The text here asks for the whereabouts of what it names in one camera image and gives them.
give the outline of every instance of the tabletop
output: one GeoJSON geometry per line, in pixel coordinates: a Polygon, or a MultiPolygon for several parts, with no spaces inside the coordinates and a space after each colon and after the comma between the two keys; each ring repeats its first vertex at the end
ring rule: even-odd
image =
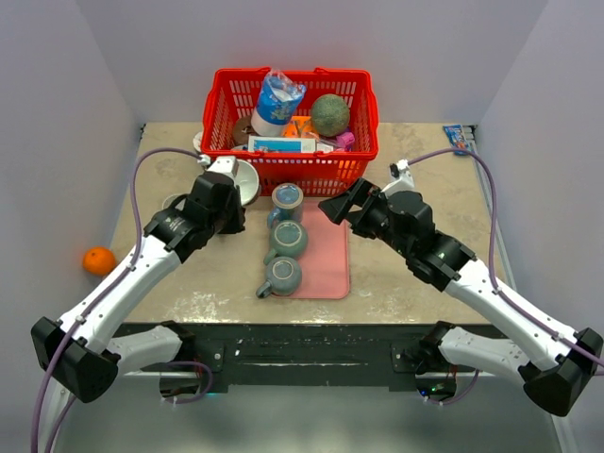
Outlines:
{"type": "MultiPolygon", "coordinates": [[[[193,150],[200,123],[149,123],[139,155],[170,146],[193,150]]],[[[379,152],[364,177],[378,186],[389,182],[388,165],[448,147],[438,124],[390,124],[378,128],[379,152]]],[[[148,158],[137,178],[143,225],[167,199],[187,193],[201,169],[195,159],[175,154],[148,158]]],[[[490,219],[474,162],[447,154],[412,168],[416,190],[432,206],[434,222],[487,259],[490,219]]],[[[340,300],[257,299],[263,281],[262,257],[268,248],[268,197],[248,207],[245,233],[212,238],[202,250],[161,281],[130,314],[129,322],[175,320],[187,323],[484,323],[462,302],[415,278],[381,241],[348,235],[350,293],[340,300]]],[[[135,241],[134,220],[126,195],[111,248],[121,260],[135,241]]],[[[496,270],[503,279],[499,255],[496,270]]]]}

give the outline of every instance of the small blue package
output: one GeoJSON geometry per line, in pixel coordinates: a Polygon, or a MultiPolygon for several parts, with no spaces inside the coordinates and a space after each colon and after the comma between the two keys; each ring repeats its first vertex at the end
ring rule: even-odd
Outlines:
{"type": "MultiPolygon", "coordinates": [[[[462,125],[443,126],[443,130],[445,131],[445,134],[448,137],[451,146],[453,146],[454,148],[465,149],[470,153],[476,153],[474,144],[465,138],[462,125]]],[[[466,154],[459,151],[456,151],[455,154],[457,156],[466,156],[466,154]]]]}

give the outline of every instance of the green ball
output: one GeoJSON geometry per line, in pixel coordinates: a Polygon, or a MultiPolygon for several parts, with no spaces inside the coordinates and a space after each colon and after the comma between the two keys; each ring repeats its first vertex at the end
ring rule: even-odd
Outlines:
{"type": "Polygon", "coordinates": [[[341,96],[324,94],[312,104],[310,119],[319,134],[335,137],[348,127],[350,109],[341,96]]]}

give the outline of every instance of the pink mat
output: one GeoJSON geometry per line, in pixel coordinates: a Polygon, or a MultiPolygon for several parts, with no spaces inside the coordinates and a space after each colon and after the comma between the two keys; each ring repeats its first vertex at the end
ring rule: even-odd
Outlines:
{"type": "Polygon", "coordinates": [[[298,262],[302,282],[294,299],[342,299],[350,291],[346,222],[332,224],[319,210],[318,201],[305,201],[302,225],[309,245],[298,262]]]}

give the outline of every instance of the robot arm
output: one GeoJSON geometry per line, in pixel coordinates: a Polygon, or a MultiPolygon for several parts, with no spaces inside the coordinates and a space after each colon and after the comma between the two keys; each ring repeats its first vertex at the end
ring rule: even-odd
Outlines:
{"type": "Polygon", "coordinates": [[[53,378],[83,402],[94,401],[118,376],[158,362],[187,355],[192,336],[172,322],[128,337],[113,339],[118,327],[149,291],[216,233],[244,230],[244,210],[234,183],[238,162],[219,158],[198,176],[190,193],[157,212],[144,228],[140,256],[132,266],[128,256],[91,294],[57,322],[42,318],[31,329],[38,361],[48,367],[66,332],[81,313],[126,269],[129,272],[74,331],[53,378]]]}
{"type": "MultiPolygon", "coordinates": [[[[510,306],[494,290],[489,269],[455,238],[436,229],[432,209],[414,184],[405,160],[391,165],[392,182],[383,190],[363,178],[345,193],[319,204],[336,224],[344,219],[353,233],[381,239],[398,253],[413,274],[459,299],[491,321],[509,340],[491,340],[439,322],[406,358],[426,371],[431,364],[468,365],[523,384],[542,409],[566,415],[596,372],[596,365],[552,338],[510,306]]],[[[599,356],[602,338],[589,328],[572,327],[540,311],[497,280],[521,309],[560,333],[560,337],[599,356]]]]}

